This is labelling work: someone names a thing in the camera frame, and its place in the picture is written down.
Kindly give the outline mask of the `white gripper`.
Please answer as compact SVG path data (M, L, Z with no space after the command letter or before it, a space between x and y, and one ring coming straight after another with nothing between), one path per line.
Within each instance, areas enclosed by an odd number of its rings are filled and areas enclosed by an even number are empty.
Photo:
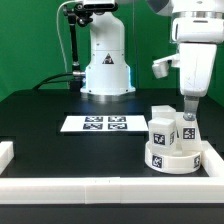
M155 60L152 65L157 78L168 75L168 62L180 70L180 91L184 97L186 121L196 119L199 98L206 95L217 45L224 41L224 20L218 18L175 18L171 40L177 53Z

